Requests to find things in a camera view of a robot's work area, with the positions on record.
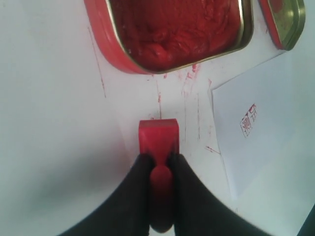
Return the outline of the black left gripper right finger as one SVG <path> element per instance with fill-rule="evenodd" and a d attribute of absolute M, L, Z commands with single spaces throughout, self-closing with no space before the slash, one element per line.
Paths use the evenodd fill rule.
<path fill-rule="evenodd" d="M 174 177 L 175 235 L 266 235 L 217 199 L 200 181 L 183 155 L 171 154 L 168 166 Z"/>

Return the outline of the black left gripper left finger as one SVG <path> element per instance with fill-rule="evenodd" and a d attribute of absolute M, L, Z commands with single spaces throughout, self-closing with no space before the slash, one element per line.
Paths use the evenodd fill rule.
<path fill-rule="evenodd" d="M 62 236 L 149 235 L 149 177 L 154 161 L 148 154 L 136 158 L 117 189 L 95 211 Z"/>

